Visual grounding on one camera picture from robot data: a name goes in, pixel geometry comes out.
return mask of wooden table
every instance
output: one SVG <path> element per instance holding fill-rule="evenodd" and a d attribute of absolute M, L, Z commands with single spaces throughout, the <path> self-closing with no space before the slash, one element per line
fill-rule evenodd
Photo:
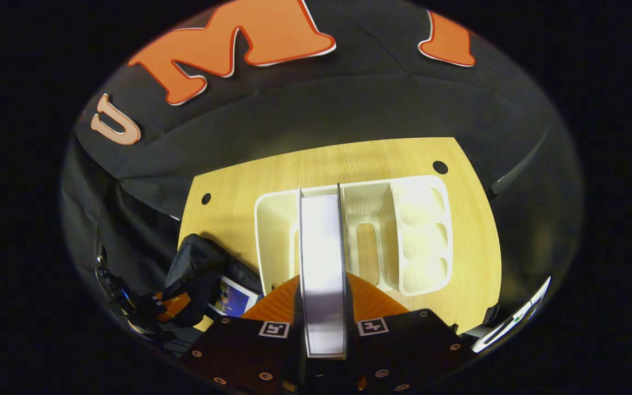
<path fill-rule="evenodd" d="M 436 173 L 434 161 L 447 165 Z M 179 243 L 190 233 L 214 240 L 258 270 L 255 202 L 261 195 L 297 187 L 367 182 L 436 174 L 450 202 L 454 265 L 441 290 L 404 297 L 387 294 L 411 310 L 430 308 L 458 333 L 481 325 L 499 300 L 501 251 L 492 210 L 479 178 L 454 138 L 397 138 L 302 150 L 220 168 L 194 178 Z M 211 200 L 201 200 L 211 193 Z"/>

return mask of black background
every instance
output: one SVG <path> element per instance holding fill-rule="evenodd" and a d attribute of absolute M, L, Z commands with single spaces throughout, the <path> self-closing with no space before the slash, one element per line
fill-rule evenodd
<path fill-rule="evenodd" d="M 0 392 L 197 391 L 86 297 L 61 238 L 58 183 L 86 100 L 203 5 L 0 4 Z M 632 2 L 428 7 L 490 40 L 546 89 L 582 155 L 589 213 L 577 262 L 547 308 L 436 393 L 632 393 Z"/>

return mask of white organizer tray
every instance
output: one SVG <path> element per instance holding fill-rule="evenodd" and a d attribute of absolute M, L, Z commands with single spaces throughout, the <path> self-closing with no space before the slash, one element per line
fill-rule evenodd
<path fill-rule="evenodd" d="M 304 188 L 336 193 L 336 185 Z M 374 227 L 380 290 L 434 292 L 452 275 L 452 219 L 447 189 L 434 176 L 341 184 L 346 270 L 361 275 L 358 227 Z M 298 189 L 266 193 L 255 203 L 258 267 L 264 294 L 298 274 Z"/>

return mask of orange letter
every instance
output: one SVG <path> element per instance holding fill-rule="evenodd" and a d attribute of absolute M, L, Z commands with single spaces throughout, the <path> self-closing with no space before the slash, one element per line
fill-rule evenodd
<path fill-rule="evenodd" d="M 128 65 L 143 65 L 167 90 L 167 102 L 181 105 L 204 91 L 206 78 L 186 75 L 177 62 L 230 77 L 238 29 L 250 45 L 245 61 L 253 66 L 323 55 L 336 48 L 333 37 L 316 29 L 303 0 L 236 0 L 216 9 L 206 27 L 169 32 Z"/>
<path fill-rule="evenodd" d="M 470 53 L 470 33 L 464 27 L 428 11 L 431 36 L 419 43 L 419 52 L 431 59 L 454 65 L 472 67 L 475 58 Z"/>
<path fill-rule="evenodd" d="M 123 132 L 116 132 L 109 125 L 101 122 L 101 119 L 98 114 L 95 114 L 92 117 L 92 130 L 96 130 L 99 133 L 102 133 L 104 137 L 112 140 L 112 142 L 123 144 L 123 145 L 132 145 L 135 144 L 138 140 L 140 140 L 140 128 L 136 125 L 128 115 L 123 114 L 118 108 L 114 107 L 111 103 L 109 103 L 109 95 L 104 93 L 101 98 L 99 98 L 99 103 L 97 104 L 97 111 L 103 112 L 112 120 L 118 122 L 121 127 L 123 127 Z"/>

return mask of light wood tabletop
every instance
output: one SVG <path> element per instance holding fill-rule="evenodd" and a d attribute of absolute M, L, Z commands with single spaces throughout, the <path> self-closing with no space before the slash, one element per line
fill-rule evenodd
<path fill-rule="evenodd" d="M 432 163 L 446 164 L 437 173 Z M 209 238 L 258 270 L 254 208 L 266 193 L 336 183 L 437 175 L 448 191 L 454 230 L 454 265 L 449 283 L 434 292 L 406 297 L 386 291 L 410 310 L 430 308 L 458 333 L 481 325 L 487 308 L 499 300 L 501 251 L 491 207 L 474 168 L 454 138 L 397 138 L 301 150 L 220 168 L 194 178 L 180 227 L 181 241 L 190 233 Z M 202 204 L 206 193 L 211 194 Z M 358 228 L 358 240 L 371 239 Z M 358 243 L 361 262 L 377 260 L 367 252 L 371 241 Z M 364 280 L 376 274 L 360 270 Z"/>

